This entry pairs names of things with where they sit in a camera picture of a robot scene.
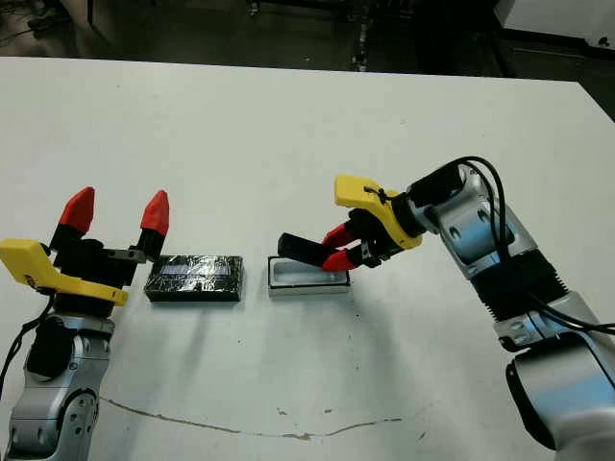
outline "scratch mark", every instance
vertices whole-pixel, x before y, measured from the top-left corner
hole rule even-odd
[[[180,418],[171,418],[169,416],[165,416],[165,415],[161,415],[159,414],[154,414],[154,413],[150,413],[148,411],[143,411],[143,410],[139,410],[137,408],[132,408],[131,406],[125,405],[123,403],[118,403],[115,400],[111,400],[111,399],[106,399],[104,397],[100,397],[101,400],[105,401],[106,403],[108,403],[109,405],[115,406],[117,408],[120,408],[124,411],[128,411],[130,413],[134,413],[136,415],[139,416],[144,416],[145,418],[153,418],[156,420],[160,420],[160,421],[164,421],[167,423],[175,423],[178,425],[190,425],[193,427],[200,427],[202,429],[211,429],[211,430],[220,430],[222,432],[227,432],[229,434],[235,434],[235,435],[247,435],[247,436],[251,436],[251,437],[269,437],[269,438],[284,438],[284,439],[295,439],[295,440],[301,440],[304,442],[309,442],[311,441],[313,438],[325,438],[325,437],[334,437],[337,434],[341,434],[342,432],[346,432],[348,430],[353,430],[353,429],[357,429],[360,427],[367,427],[367,426],[373,426],[373,425],[381,425],[381,424],[385,424],[385,423],[400,423],[404,420],[415,420],[416,418],[418,418],[421,414],[425,413],[427,410],[429,410],[430,408],[432,408],[434,405],[437,404],[437,401],[434,401],[428,405],[425,405],[423,408],[421,408],[420,410],[418,410],[417,412],[415,412],[411,417],[409,418],[383,418],[381,420],[375,420],[375,421],[370,421],[367,423],[356,423],[354,425],[346,425],[344,427],[339,428],[338,430],[334,430],[333,432],[324,432],[324,433],[312,433],[312,432],[304,432],[303,434],[301,433],[287,433],[287,434],[268,434],[265,432],[250,432],[250,431],[244,431],[244,430],[239,430],[239,429],[231,429],[229,427],[224,427],[222,425],[206,425],[204,423],[196,423],[194,421],[190,421],[190,420],[182,420]]]
[[[333,435],[346,432],[347,430],[356,429],[357,427],[366,427],[368,425],[379,425],[380,423],[398,423],[400,421],[403,421],[403,419],[402,418],[385,418],[383,420],[370,421],[369,423],[358,423],[356,425],[347,425],[346,427],[342,427],[341,429],[334,430],[333,432],[324,434],[324,437],[332,437]]]
[[[189,420],[180,420],[178,418],[169,418],[168,416],[161,415],[160,413],[158,415],[155,415],[154,413],[148,413],[147,411],[137,410],[136,408],[132,408],[130,406],[123,405],[123,404],[118,403],[118,402],[116,402],[114,400],[111,400],[111,399],[105,399],[104,397],[101,397],[100,399],[104,400],[107,403],[110,403],[113,406],[116,406],[117,408],[121,408],[122,410],[130,411],[131,413],[135,413],[135,414],[140,415],[140,416],[145,416],[147,418],[156,418],[157,420],[168,421],[169,423],[178,423],[180,425],[193,425],[195,427],[202,427],[203,429],[221,430],[223,432],[229,432],[231,434],[240,434],[241,433],[240,430],[229,429],[228,427],[223,427],[221,425],[206,425],[206,424],[203,424],[203,423],[195,423],[195,422],[189,421]]]

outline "white table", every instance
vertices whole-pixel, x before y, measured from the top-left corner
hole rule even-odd
[[[335,175],[402,189],[480,155],[569,287],[613,322],[615,129],[579,85],[37,59],[0,60],[0,84],[3,238],[48,241],[91,184],[89,235],[125,248],[165,188],[167,254],[245,258],[235,305],[151,305],[138,269],[101,394],[201,426],[103,401],[90,460],[552,459],[437,237],[356,270],[351,296],[270,300],[264,268],[282,231],[318,239],[346,219]],[[4,356],[44,299],[2,269],[0,303]],[[29,344],[0,404],[2,451]]]

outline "dark floor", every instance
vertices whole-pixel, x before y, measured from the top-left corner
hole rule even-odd
[[[251,16],[245,0],[94,0],[91,28],[86,0],[62,0],[71,22],[12,36],[28,30],[37,1],[0,0],[0,56],[354,69],[360,21],[345,13],[262,4]],[[615,119],[614,58],[588,56],[575,42],[508,34],[473,13],[461,29],[455,14],[440,17],[441,0],[423,9],[420,0],[417,9],[417,0],[405,1],[411,20],[371,24],[369,71],[578,81]]]

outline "black rectangular box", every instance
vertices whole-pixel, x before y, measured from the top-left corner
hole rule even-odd
[[[164,255],[152,267],[143,291],[150,301],[239,301],[241,256]]]

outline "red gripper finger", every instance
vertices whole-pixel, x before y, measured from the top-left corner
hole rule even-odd
[[[87,233],[94,218],[94,188],[85,187],[77,192],[64,207],[60,224]]]
[[[357,238],[348,230],[348,227],[344,223],[327,232],[327,235],[323,239],[323,245],[339,248],[355,240],[357,240]]]
[[[166,192],[159,190],[154,198],[145,207],[142,229],[151,229],[163,237],[169,230],[169,199]]]
[[[327,272],[350,271],[355,268],[356,265],[348,258],[348,250],[340,250],[337,253],[333,253],[322,265],[323,271]]]

